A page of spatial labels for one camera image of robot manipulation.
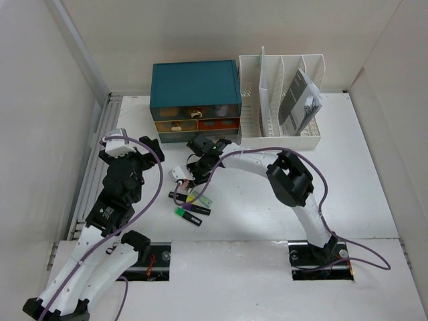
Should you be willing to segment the grey Canon setup guide booklet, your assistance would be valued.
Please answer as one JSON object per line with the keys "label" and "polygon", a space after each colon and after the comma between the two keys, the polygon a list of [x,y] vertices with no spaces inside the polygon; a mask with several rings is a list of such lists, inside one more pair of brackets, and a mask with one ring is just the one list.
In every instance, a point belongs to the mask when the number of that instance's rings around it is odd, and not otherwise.
{"label": "grey Canon setup guide booklet", "polygon": [[319,88],[302,70],[296,72],[278,112],[282,136],[299,136],[322,107]]}

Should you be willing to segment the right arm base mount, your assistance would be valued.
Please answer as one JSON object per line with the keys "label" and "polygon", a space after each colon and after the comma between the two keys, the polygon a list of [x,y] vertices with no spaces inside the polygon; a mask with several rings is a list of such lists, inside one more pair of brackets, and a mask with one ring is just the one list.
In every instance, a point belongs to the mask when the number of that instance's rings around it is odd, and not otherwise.
{"label": "right arm base mount", "polygon": [[354,280],[349,261],[341,261],[327,267],[327,265],[348,257],[345,242],[339,241],[335,247],[324,251],[306,241],[293,241],[288,243],[288,249],[294,281]]}

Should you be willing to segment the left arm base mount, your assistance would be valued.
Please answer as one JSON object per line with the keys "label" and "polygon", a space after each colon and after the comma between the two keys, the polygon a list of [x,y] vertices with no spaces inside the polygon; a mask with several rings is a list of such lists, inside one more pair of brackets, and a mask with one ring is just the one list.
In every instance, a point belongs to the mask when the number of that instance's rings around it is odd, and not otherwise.
{"label": "left arm base mount", "polygon": [[171,243],[151,243],[149,250],[140,251],[134,265],[121,276],[129,282],[169,281]]}

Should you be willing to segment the teal desktop drawer cabinet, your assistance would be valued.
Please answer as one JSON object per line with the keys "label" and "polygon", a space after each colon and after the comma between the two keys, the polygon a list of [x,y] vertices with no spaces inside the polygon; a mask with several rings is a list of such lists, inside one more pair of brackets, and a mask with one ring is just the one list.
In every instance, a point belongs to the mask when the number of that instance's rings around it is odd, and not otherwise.
{"label": "teal desktop drawer cabinet", "polygon": [[[213,107],[229,105],[226,117]],[[188,142],[198,133],[241,142],[241,93],[235,60],[159,63],[152,67],[149,110],[160,141]]]}

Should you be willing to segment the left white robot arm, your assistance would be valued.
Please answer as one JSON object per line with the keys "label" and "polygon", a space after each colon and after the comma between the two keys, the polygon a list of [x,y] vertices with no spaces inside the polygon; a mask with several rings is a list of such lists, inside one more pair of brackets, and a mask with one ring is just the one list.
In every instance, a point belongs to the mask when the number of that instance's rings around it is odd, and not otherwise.
{"label": "left white robot arm", "polygon": [[127,137],[123,129],[102,139],[99,157],[108,165],[103,189],[86,217],[76,246],[53,282],[23,312],[34,320],[89,320],[94,306],[132,265],[146,263],[150,239],[123,232],[137,220],[143,172],[165,156],[156,139]]}

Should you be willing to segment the clear jar of paper clips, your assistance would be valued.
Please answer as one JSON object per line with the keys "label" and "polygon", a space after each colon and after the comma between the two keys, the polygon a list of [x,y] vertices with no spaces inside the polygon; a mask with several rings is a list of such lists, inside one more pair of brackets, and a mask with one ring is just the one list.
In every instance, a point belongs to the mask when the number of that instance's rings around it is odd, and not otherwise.
{"label": "clear jar of paper clips", "polygon": [[218,117],[226,117],[229,113],[229,105],[216,105],[213,107],[215,115]]}

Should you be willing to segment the clear mesh document pouch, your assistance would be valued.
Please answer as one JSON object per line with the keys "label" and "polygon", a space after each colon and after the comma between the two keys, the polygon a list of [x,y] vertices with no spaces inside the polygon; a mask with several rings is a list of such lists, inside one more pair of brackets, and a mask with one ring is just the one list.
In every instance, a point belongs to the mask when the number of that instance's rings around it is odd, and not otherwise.
{"label": "clear mesh document pouch", "polygon": [[267,81],[267,68],[265,66],[265,47],[261,47],[259,55],[259,105],[260,105],[260,121],[261,121],[261,135],[263,137],[269,136],[269,118],[270,118],[270,103],[268,95],[268,81]]}

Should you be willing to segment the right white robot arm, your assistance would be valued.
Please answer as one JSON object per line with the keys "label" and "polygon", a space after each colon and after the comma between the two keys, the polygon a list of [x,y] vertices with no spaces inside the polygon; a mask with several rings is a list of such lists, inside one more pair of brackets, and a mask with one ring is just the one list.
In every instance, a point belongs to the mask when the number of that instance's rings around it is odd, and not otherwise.
{"label": "right white robot arm", "polygon": [[218,167],[259,175],[269,181],[277,200],[296,214],[306,233],[313,264],[329,263],[334,257],[338,239],[325,226],[314,197],[313,176],[294,151],[280,149],[272,154],[277,147],[250,150],[226,139],[213,142],[201,133],[187,147],[199,157],[186,166],[190,187],[207,185]]}

